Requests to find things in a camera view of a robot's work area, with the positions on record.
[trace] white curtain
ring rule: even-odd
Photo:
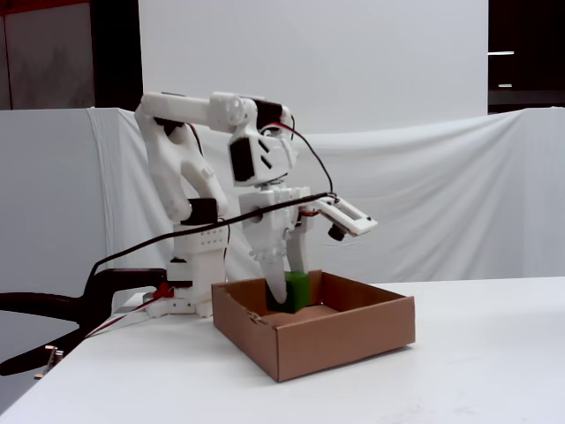
[[[120,112],[120,118],[132,132],[132,114]],[[235,216],[241,192],[231,181],[228,135],[206,128],[199,132],[228,194],[229,216]],[[144,198],[145,159],[142,141],[135,137],[132,133],[122,143],[123,163],[128,172],[145,177],[143,185],[138,181],[125,191],[139,193],[130,199],[139,203],[136,208],[160,210],[155,197]],[[371,233],[338,243],[327,235],[329,223],[317,218],[309,241],[311,268],[367,283],[565,275],[564,110],[308,139],[338,195],[379,221]],[[327,191],[320,166],[299,138],[294,142],[300,157],[288,186]],[[117,202],[116,208],[126,206]],[[153,231],[162,228],[150,223],[151,216],[162,213],[144,213]],[[230,279],[260,275],[248,251],[240,225],[233,225]]]

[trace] white backdrop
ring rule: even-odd
[[[308,133],[486,114],[487,0],[139,0],[146,91],[261,95]]]
[[[241,192],[226,166],[228,136],[199,131],[235,216]],[[338,195],[380,223],[338,243],[318,217],[312,269],[365,283],[565,275],[564,109],[308,138]],[[295,143],[288,185],[327,191],[320,166]],[[240,225],[231,231],[230,278],[259,276]]]

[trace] white cloth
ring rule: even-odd
[[[131,113],[120,118],[134,126]],[[199,132],[228,195],[228,216],[235,216],[229,136]],[[309,136],[336,192],[380,223],[337,243],[326,234],[329,223],[317,218],[310,267],[367,283],[565,275],[564,135],[565,110],[542,109]],[[288,186],[326,191],[319,165],[299,138],[294,142],[301,153]],[[122,155],[131,167],[143,158],[125,149]],[[160,208],[157,201],[145,205]],[[229,278],[260,275],[239,224],[232,225],[228,252]]]
[[[107,255],[172,231],[147,170],[147,152],[133,114],[89,109],[102,182]],[[165,268],[172,239],[108,263],[108,268]]]

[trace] box flap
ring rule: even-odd
[[[308,273],[308,276],[310,277],[310,305],[319,305],[322,301],[322,274],[321,269],[310,271]]]
[[[263,286],[264,280],[252,280],[255,290],[254,297]],[[245,290],[252,281],[242,282]],[[214,325],[227,336],[239,349],[254,360],[267,374],[278,380],[278,351],[276,347],[275,329],[260,319],[260,317],[239,305],[228,293],[227,286],[237,284],[215,284],[212,286],[212,301],[214,303]]]
[[[322,298],[324,305],[338,311],[350,311],[390,300],[403,299],[404,296],[324,272],[322,273]]]
[[[267,310],[267,293],[264,278],[244,280],[237,283],[219,284],[239,305],[248,311],[262,316]]]

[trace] cardboard box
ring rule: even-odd
[[[278,382],[415,341],[414,298],[310,272],[311,305],[267,310],[265,280],[212,287],[214,325]]]

